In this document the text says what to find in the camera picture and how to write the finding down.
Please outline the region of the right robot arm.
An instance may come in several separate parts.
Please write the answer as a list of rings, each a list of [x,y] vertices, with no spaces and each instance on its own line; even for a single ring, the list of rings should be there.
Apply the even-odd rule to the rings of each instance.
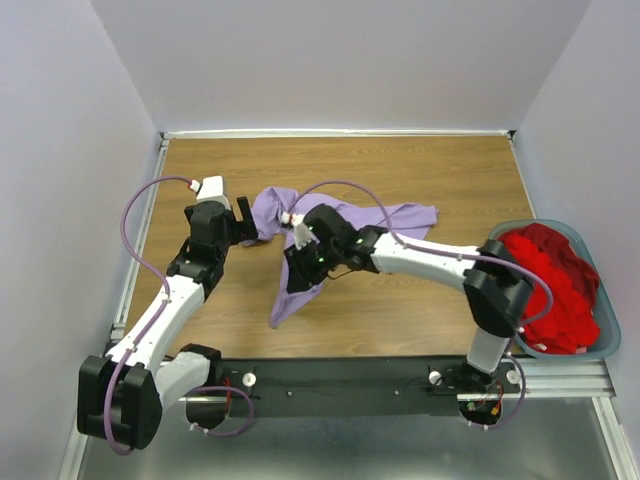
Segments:
[[[477,329],[453,384],[480,392],[494,383],[534,290],[502,243],[455,247],[413,240],[380,226],[357,229],[326,204],[305,214],[284,213],[281,221],[294,238],[284,251],[290,294],[311,290],[340,266],[409,275],[464,293]]]

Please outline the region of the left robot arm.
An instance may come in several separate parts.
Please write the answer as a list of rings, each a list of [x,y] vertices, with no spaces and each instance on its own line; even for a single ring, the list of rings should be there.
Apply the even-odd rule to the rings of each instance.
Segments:
[[[162,275],[156,298],[126,337],[106,355],[88,356],[79,369],[77,429],[106,440],[118,455],[146,448],[164,410],[189,393],[249,397],[224,378],[216,349],[189,344],[163,361],[221,280],[230,247],[257,237],[247,198],[237,203],[238,213],[218,200],[186,207],[190,234]]]

